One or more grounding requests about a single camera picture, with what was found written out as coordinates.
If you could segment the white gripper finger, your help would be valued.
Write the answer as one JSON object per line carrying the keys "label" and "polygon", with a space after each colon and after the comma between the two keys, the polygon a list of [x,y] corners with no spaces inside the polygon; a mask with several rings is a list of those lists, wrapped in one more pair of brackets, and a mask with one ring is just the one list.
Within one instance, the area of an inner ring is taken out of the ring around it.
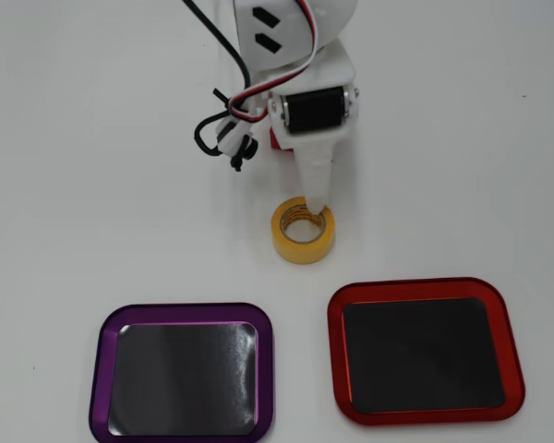
{"label": "white gripper finger", "polygon": [[343,126],[305,135],[288,135],[283,124],[270,115],[271,145],[279,150],[291,150],[295,156],[302,196],[307,208],[320,213],[329,204],[331,164],[338,142],[349,133],[348,119]]}

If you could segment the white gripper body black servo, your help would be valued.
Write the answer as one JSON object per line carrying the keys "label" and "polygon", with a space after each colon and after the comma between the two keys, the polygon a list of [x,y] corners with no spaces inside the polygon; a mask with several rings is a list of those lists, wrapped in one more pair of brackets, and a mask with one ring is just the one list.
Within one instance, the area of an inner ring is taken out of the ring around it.
{"label": "white gripper body black servo", "polygon": [[336,39],[317,52],[304,72],[261,97],[288,135],[338,128],[358,110],[355,67],[341,40]]}

